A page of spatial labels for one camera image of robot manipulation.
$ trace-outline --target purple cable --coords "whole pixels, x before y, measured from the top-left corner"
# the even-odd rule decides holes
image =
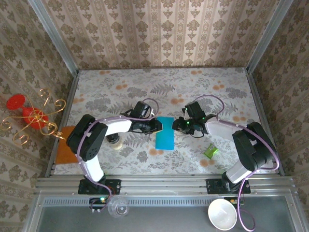
[[[239,127],[239,128],[244,129],[245,131],[247,131],[248,133],[250,133],[251,135],[253,135],[255,138],[257,138],[259,141],[261,141],[261,143],[262,143],[264,146],[266,146],[267,149],[271,152],[271,154],[273,155],[273,157],[274,157],[274,159],[275,159],[275,161],[276,161],[276,165],[275,165],[274,167],[272,167],[272,168],[259,168],[260,170],[270,170],[270,171],[273,171],[273,170],[277,170],[277,169],[279,168],[280,161],[279,161],[279,158],[278,158],[277,154],[275,153],[275,151],[271,148],[271,146],[270,146],[263,138],[261,138],[258,134],[254,133],[252,130],[249,130],[248,128],[246,128],[246,127],[244,127],[244,126],[242,126],[242,125],[239,125],[239,124],[236,124],[236,123],[233,123],[233,122],[229,122],[229,121],[225,121],[225,120],[221,120],[221,119],[218,118],[218,115],[219,115],[219,114],[224,110],[224,108],[225,108],[224,102],[223,102],[220,98],[218,98],[218,97],[216,97],[216,96],[214,96],[214,95],[211,95],[211,94],[207,94],[207,95],[201,95],[201,96],[199,96],[198,98],[196,98],[196,99],[194,100],[194,102],[195,102],[197,99],[202,98],[202,97],[214,97],[214,98],[218,99],[218,100],[221,102],[221,104],[222,104],[222,110],[221,110],[220,112],[218,112],[217,115],[216,115],[216,118],[217,118],[218,121],[220,121],[220,122],[222,122],[222,123],[224,123],[224,124],[230,125],[230,126],[235,126],[235,127]],[[253,174],[255,174],[256,171],[257,171],[257,170],[255,170],[254,172],[250,173],[249,175],[247,175],[247,176],[242,180],[241,185],[240,185],[240,188],[239,188],[238,196],[237,196],[237,213],[238,213],[238,216],[239,216],[239,221],[240,221],[242,227],[243,227],[246,231],[249,231],[249,232],[253,232],[253,231],[255,230],[255,220],[254,220],[254,217],[253,217],[253,215],[252,215],[251,213],[249,213],[249,212],[246,211],[246,210],[242,210],[242,211],[246,212],[247,214],[249,214],[249,215],[251,216],[252,220],[253,220],[253,227],[252,227],[252,229],[248,229],[248,228],[244,225],[244,223],[243,223],[243,221],[242,221],[242,219],[241,219],[241,215],[240,215],[240,197],[241,197],[241,192],[242,192],[242,188],[243,188],[243,186],[244,186],[244,184],[245,184],[245,181],[246,181],[249,177],[251,177]]]
[[[83,173],[85,174],[86,178],[87,178],[90,182],[92,182],[92,183],[95,184],[95,185],[102,186],[102,187],[104,187],[105,189],[108,190],[108,192],[109,192],[109,197],[108,197],[108,199],[110,199],[110,197],[112,196],[112,192],[111,192],[110,188],[107,187],[106,185],[103,185],[103,184],[98,183],[98,182],[94,181],[93,179],[91,179],[91,178],[87,175],[87,172],[86,172],[85,168],[81,165],[81,163],[83,162],[83,159],[80,157],[80,152],[81,152],[82,145],[83,145],[83,143],[84,143],[84,140],[85,140],[87,134],[90,132],[91,128],[93,128],[94,125],[96,125],[97,123],[99,123],[99,122],[101,122],[101,121],[107,121],[107,120],[111,120],[111,119],[120,119],[120,118],[129,119],[129,120],[136,120],[136,121],[148,121],[148,120],[151,120],[151,119],[155,118],[155,116],[156,116],[157,113],[159,112],[159,103],[158,103],[155,99],[152,99],[152,98],[146,98],[146,99],[144,99],[143,101],[145,101],[145,100],[152,100],[152,101],[154,101],[154,102],[156,103],[156,105],[157,105],[157,111],[156,111],[156,113],[155,113],[154,116],[152,116],[152,117],[150,117],[150,118],[134,118],[134,117],[125,117],[125,116],[123,116],[123,115],[120,115],[120,116],[118,116],[118,117],[108,117],[108,118],[101,118],[101,119],[98,119],[98,120],[94,121],[92,124],[89,125],[89,127],[87,128],[87,130],[84,132],[84,135],[82,136],[82,139],[81,139],[81,141],[80,141],[80,143],[79,143],[79,145],[78,145],[76,157],[77,157],[77,159],[78,159],[78,162],[79,162],[79,164],[80,164],[80,167],[81,167]]]

